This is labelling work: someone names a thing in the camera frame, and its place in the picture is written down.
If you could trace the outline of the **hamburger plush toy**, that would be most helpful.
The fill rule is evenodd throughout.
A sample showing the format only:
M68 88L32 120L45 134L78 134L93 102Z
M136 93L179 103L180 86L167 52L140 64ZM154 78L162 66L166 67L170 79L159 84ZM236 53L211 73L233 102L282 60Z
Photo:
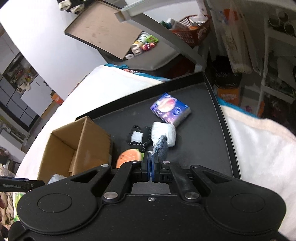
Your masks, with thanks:
M138 149L128 149L119 155L116 162L116 168L120 168L120 166L126 162L142 161L143 158L144 153L141 153Z

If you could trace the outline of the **denim fabric animal toy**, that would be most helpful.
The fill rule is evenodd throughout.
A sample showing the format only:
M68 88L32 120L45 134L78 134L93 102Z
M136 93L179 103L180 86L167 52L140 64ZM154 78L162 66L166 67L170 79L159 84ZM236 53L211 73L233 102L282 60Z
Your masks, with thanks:
M166 160L168 154L168 143L165 135L161 135L158 141L154 144L152 153L157 154L160 161Z

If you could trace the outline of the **black white stitched cushion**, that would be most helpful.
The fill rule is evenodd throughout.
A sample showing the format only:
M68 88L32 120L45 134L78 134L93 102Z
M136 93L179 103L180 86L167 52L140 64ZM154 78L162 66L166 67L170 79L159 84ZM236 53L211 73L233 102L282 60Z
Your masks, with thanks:
M137 149L144 153L152 144L151 131L152 129L149 126L145 126L144 128L133 126L128 133L126 142L131 149Z

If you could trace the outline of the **white soft bundle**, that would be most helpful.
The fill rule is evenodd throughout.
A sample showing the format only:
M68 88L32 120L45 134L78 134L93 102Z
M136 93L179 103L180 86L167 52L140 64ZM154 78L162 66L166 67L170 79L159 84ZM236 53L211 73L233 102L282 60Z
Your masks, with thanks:
M155 121L152 124L151 140L155 146L161 136L166 136L166 142L168 147L173 147L176 144L176 128L169 123L161 123Z

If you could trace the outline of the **grey fluffy plush toy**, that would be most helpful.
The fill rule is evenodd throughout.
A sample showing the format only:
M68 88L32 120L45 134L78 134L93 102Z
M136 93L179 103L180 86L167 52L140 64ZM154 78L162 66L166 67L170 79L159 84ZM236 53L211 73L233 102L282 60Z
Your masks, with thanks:
M66 177L65 176L62 176L62 175L59 175L59 174L54 174L50 180L48 181L48 184L52 184L54 182L57 182L57 181L60 181L60 180L63 180L65 179Z

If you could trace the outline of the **purple planet tissue pack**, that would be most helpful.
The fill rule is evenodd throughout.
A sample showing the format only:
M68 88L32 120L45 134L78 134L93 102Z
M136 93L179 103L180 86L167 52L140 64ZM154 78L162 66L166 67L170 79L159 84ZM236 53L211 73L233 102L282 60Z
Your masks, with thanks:
M191 114L191 109L188 105L168 93L164 93L155 101L151 105L150 110L165 123L174 125L175 128Z

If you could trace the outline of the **black tray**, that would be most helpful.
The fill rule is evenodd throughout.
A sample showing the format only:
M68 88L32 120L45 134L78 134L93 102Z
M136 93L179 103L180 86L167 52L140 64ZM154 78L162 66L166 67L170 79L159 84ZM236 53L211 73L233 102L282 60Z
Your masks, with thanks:
M238 160L231 135L210 83L204 73L188 74L153 87L143 88L90 111L77 118L90 117L111 135L112 160L129 149L128 133L133 126L151 126L159 121L151 105L168 93L188 105L191 113L176 128L176 144L167 159L184 169L197 164L228 176L240 178Z

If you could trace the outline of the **brown cardboard box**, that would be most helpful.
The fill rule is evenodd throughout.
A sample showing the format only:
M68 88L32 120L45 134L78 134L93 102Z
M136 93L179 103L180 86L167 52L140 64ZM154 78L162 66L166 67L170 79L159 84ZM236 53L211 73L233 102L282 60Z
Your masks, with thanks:
M55 174L70 177L109 164L110 156L110 134L86 116L51 132L37 179L48 183Z

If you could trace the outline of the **white kitchen cabinet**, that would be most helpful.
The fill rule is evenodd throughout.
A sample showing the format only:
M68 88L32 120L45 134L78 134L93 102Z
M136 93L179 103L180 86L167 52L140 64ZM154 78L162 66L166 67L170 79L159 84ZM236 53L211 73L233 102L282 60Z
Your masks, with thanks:
M26 90L21 100L27 104L38 116L41 116L52 103L53 89L48 85L41 75L38 75L30 84L30 90Z

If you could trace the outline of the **grey chair seat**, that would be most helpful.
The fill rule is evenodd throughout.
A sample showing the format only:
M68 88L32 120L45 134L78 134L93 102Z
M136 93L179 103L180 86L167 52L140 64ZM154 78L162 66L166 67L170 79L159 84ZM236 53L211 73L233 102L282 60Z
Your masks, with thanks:
M135 56L130 60L121 60L104 50L99 50L99 53L108 64L118 66L127 65L130 69L143 71L155 71L168 64L179 54L176 50L162 41L158 42L153 49Z

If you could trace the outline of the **small toys on seat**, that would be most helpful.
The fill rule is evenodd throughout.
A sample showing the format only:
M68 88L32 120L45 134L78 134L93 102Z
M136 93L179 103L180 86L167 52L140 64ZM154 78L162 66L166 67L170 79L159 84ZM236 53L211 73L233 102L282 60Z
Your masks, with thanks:
M142 32L136 41L131 45L130 50L125 56L125 59L130 60L135 56L149 51L150 49L154 48L158 42L159 40L155 36L147 32Z

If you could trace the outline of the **red plastic basket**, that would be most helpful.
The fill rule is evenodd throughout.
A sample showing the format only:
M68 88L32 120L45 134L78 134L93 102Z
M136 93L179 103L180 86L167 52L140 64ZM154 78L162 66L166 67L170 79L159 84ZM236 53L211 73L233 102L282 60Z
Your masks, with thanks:
M171 30L171 32L182 39L190 47L195 47L200 45L211 32L210 23L212 17L205 15L206 21L197 25L197 27L193 26L193 22L190 19L191 17L194 17L194 15L186 16L179 21L187 27L186 29L175 29Z

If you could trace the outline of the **grey desk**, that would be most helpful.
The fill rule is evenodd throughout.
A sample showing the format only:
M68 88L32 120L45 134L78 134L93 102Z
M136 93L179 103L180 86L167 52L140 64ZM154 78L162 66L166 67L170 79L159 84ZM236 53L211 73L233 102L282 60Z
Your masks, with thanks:
M192 50L189 44L159 22L145 15L146 11L177 3L178 1L136 1L120 9L115 15L121 23L128 22L151 33L193 63L202 65L205 60ZM217 16L222 21L221 24L214 23L214 32L223 40L232 71L234 73L251 73L252 71L261 73L261 63L239 2L198 1L197 4L203 15Z

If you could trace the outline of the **white shelf rack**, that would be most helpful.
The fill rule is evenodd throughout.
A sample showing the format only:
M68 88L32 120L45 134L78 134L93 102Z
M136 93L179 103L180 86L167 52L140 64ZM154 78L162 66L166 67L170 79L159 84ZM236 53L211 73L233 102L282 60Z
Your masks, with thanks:
M295 26L284 11L264 19L264 62L256 114L265 95L295 101Z

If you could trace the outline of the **brown board black frame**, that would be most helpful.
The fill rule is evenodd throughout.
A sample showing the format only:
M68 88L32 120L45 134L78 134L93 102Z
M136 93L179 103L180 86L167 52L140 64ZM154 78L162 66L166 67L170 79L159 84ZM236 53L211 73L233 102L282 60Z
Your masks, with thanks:
M64 33L122 60L142 30L127 22L119 22L115 15L117 12L118 9L109 4L95 1Z

